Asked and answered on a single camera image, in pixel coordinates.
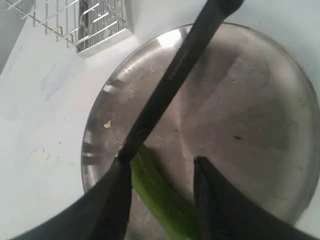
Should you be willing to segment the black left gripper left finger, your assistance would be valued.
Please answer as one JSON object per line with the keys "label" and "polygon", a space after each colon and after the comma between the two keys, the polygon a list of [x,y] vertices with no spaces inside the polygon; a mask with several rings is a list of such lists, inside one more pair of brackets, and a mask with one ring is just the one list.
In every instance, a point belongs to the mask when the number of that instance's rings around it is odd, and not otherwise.
{"label": "black left gripper left finger", "polygon": [[131,204],[130,163],[115,159],[107,173],[79,200],[16,239],[123,240]]}

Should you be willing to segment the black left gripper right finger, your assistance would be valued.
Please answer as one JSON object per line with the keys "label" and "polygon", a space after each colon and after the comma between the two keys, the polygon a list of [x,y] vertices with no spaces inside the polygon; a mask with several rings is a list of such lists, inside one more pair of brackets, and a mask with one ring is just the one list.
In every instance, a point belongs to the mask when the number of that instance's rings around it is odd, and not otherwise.
{"label": "black left gripper right finger", "polygon": [[194,158],[193,196],[204,240],[312,240],[244,196],[204,156]]}

